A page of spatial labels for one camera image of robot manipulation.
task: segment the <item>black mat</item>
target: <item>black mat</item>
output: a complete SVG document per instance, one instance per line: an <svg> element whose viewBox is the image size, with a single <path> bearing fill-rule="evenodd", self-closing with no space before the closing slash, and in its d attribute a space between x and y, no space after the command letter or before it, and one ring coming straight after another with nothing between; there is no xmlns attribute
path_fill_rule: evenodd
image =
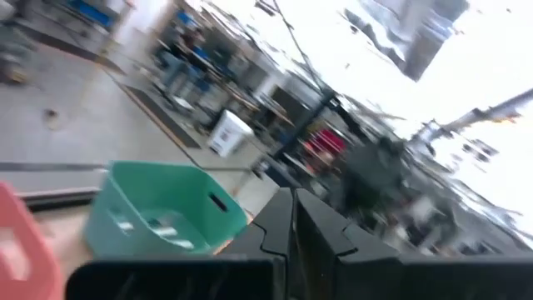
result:
<svg viewBox="0 0 533 300"><path fill-rule="evenodd" d="M170 137L171 139L175 138L179 140L183 146L187 148L201 148L200 145L185 130L183 130L183 128L178 125L171 116L168 115L169 113L174 112L167 111L165 108L157 104L156 100L152 99L145 92L137 88L129 87L127 85L122 85L122 87L131 93L131 95L135 98L133 99L134 101L139 101L144 106L141 106L142 110L147 109L150 111L150 113L152 113L152 115L157 119L153 120L157 123L157 125L159 125L158 123L161 123L172 132L173 137Z"/></svg>
<svg viewBox="0 0 533 300"><path fill-rule="evenodd" d="M110 61L108 58L98 58L98 55L94 52L90 52L86 49L83 49L79 46L72 45L69 42L65 42L59 38L50 36L46 33L39 32L38 30L35 30L33 28L30 28L25 25L19 25L19 27L30 37L33 38L36 42L47 45L51 48L56 48L58 50L61 50L65 53L70 53L74 56L77 56L79 58L84 58L89 61L96 61L98 60L100 64L102 64L104 67L109 69L110 71L113 71L115 73L119 73L121 75L126 75L126 73L118 66L116 63Z"/></svg>

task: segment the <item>blue machine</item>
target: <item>blue machine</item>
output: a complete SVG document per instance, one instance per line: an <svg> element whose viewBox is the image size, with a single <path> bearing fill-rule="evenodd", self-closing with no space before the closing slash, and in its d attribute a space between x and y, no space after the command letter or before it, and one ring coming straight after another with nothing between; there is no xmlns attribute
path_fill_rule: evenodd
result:
<svg viewBox="0 0 533 300"><path fill-rule="evenodd" d="M80 22L89 25L96 23L108 32L120 18L120 13L108 7L103 0L59 0L47 3Z"/></svg>
<svg viewBox="0 0 533 300"><path fill-rule="evenodd" d="M92 3L84 0L72 0L69 2L69 6L106 29L111 28L117 19L116 12L112 11L113 14L109 14L111 9L103 11L102 7L93 6Z"/></svg>

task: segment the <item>concrete floor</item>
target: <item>concrete floor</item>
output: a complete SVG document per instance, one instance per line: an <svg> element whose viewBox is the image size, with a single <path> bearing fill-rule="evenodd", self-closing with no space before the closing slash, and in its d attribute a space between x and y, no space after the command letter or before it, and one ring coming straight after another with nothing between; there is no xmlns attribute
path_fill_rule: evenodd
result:
<svg viewBox="0 0 533 300"><path fill-rule="evenodd" d="M31 25L65 42L98 48L92 36L82 38L54 21L34 16ZM248 143L228 159L205 149L206 139L190 131L204 148L179 148L119 87L128 83L147 88L136 65L146 64L147 37L139 35L135 47L115 47L110 59L126 76L97 68L93 62L57 49L41 46L25 87L0 86L0 162L108 163L113 160L145 160L197 165L201 168L246 168L262 155L264 147ZM45 122L44 110L59 112L56 126ZM0 180L20 193L64 188L97 187L98 172L1 172ZM243 172L210 172L228 191ZM251 180L236 196L240 204L257 214L278 189L269 179Z"/></svg>

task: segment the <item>person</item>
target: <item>person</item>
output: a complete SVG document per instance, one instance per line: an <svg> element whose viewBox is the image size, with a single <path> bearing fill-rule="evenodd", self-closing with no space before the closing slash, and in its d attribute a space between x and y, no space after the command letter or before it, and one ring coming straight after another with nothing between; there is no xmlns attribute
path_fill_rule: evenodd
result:
<svg viewBox="0 0 533 300"><path fill-rule="evenodd" d="M186 73L193 81L198 79L202 72L197 67L190 66L186 63L187 56L190 53L195 53L200 58L207 59L207 55L200 47L202 42L202 30L197 27L189 30L180 36L178 45L171 47L172 52L164 52L162 58L167 63L167 67L163 76L156 81L157 87L162 91L167 92L176 78Z"/></svg>
<svg viewBox="0 0 533 300"><path fill-rule="evenodd" d="M194 19L187 12L187 10L185 10L184 8L180 8L180 10L177 12L177 20L175 24L176 26L172 28L168 28L169 29L168 33L165 33L167 30L163 32L162 37L160 37L160 39L165 44L169 44L169 45L173 44L175 42L174 38L176 36L176 33L178 35L182 35L188 28L192 28L194 24L195 24ZM161 45L157 48L157 50L154 53L154 57L160 63L163 63L163 67L166 67L165 62L164 62L164 57L163 57L164 53L166 52L168 52L168 49L165 46Z"/></svg>

